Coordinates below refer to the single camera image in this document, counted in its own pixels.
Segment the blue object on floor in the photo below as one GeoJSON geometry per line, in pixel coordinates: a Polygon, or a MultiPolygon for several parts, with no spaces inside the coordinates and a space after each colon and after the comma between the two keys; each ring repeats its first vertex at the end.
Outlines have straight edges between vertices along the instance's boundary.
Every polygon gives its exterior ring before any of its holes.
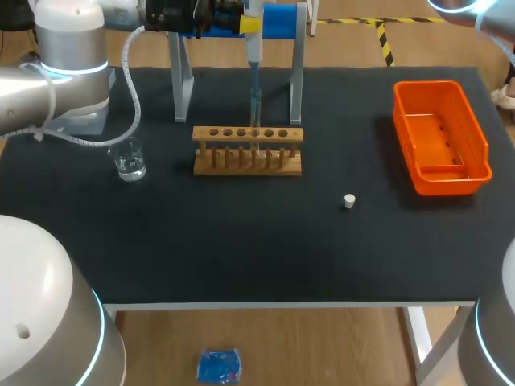
{"type": "Polygon", "coordinates": [[[196,379],[207,384],[237,384],[240,381],[241,361],[238,350],[204,350],[200,356],[196,379]]]}

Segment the black table mat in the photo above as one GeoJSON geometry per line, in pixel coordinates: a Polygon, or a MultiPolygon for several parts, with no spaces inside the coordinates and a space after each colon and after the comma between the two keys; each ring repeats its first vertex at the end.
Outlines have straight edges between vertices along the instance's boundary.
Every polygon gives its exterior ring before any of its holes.
{"type": "MultiPolygon", "coordinates": [[[[307,69],[301,178],[192,175],[193,125],[249,124],[246,69],[195,70],[187,124],[173,121],[169,70],[132,73],[140,183],[120,181],[105,150],[52,138],[13,138],[0,162],[0,213],[52,233],[103,302],[472,300],[501,267],[515,153],[475,69],[307,69]],[[460,82],[490,144],[493,179],[472,197],[424,199],[411,185],[393,84],[425,79],[460,82]]],[[[288,71],[262,74],[262,125],[289,125],[288,71]]],[[[134,115],[117,75],[107,138],[134,115]]]]}

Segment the small white cap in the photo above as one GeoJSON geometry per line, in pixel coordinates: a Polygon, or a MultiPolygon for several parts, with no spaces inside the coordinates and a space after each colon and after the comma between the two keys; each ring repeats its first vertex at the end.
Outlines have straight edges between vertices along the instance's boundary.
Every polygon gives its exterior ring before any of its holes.
{"type": "Polygon", "coordinates": [[[356,196],[355,195],[345,195],[344,202],[345,202],[345,207],[347,209],[351,209],[354,206],[354,203],[356,202],[356,196]]]}

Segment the floor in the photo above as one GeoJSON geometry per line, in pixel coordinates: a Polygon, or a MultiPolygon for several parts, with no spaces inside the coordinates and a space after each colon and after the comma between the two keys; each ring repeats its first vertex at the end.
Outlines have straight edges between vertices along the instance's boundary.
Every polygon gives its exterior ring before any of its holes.
{"type": "MultiPolygon", "coordinates": [[[[424,0],[320,0],[319,18],[434,17],[424,0]]],[[[386,34],[397,66],[475,66],[488,89],[502,85],[508,61],[471,29],[446,23],[391,23],[386,34]]],[[[109,31],[109,62],[120,64],[125,33],[109,31]]],[[[31,50],[28,33],[6,33],[0,62],[12,63],[31,50]]],[[[239,39],[190,39],[193,66],[244,67],[239,39]]],[[[292,44],[266,41],[265,66],[287,67],[292,44]]],[[[149,33],[130,53],[132,66],[168,67],[167,41],[149,33]]],[[[384,67],[375,28],[364,24],[319,25],[307,41],[309,67],[384,67]]],[[[504,114],[507,129],[515,129],[504,114]]],[[[426,308],[436,341],[451,321],[453,308],[426,308]]],[[[118,317],[126,341],[127,386],[196,384],[196,363],[203,348],[239,348],[241,384],[366,385],[414,384],[406,334],[393,309],[232,310],[132,312],[118,317]]],[[[456,372],[442,383],[459,386],[456,372]]]]}

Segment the water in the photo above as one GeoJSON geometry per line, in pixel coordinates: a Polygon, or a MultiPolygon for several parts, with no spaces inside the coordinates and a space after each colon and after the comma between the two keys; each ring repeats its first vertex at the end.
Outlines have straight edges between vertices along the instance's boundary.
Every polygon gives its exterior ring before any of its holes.
{"type": "Polygon", "coordinates": [[[116,167],[120,178],[127,182],[138,181],[145,176],[146,168],[142,158],[119,158],[116,167]]]}

